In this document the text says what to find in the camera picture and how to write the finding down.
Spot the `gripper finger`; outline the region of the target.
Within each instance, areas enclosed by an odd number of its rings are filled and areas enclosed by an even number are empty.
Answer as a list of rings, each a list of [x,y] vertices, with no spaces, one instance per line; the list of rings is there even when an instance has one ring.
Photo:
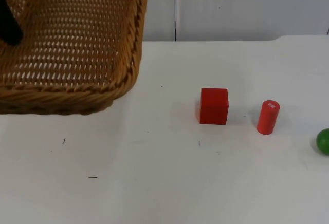
[[[23,31],[14,18],[6,0],[1,0],[1,39],[12,46],[23,39]]]

